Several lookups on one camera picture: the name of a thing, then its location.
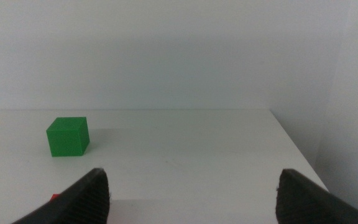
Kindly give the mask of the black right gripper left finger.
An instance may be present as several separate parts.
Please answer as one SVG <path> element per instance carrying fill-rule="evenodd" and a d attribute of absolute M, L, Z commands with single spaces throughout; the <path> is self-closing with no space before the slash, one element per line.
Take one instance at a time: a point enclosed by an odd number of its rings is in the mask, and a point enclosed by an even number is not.
<path fill-rule="evenodd" d="M 17 220 L 20 224 L 106 224 L 110 209 L 108 177 L 94 168 L 46 204 Z"/>

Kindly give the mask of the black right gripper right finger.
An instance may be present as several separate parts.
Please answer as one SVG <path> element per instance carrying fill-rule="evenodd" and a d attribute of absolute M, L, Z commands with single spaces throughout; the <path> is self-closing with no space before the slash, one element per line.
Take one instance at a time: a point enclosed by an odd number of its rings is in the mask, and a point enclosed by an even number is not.
<path fill-rule="evenodd" d="M 358 224 L 358 209 L 295 169 L 280 174 L 275 214 L 279 223 Z"/>

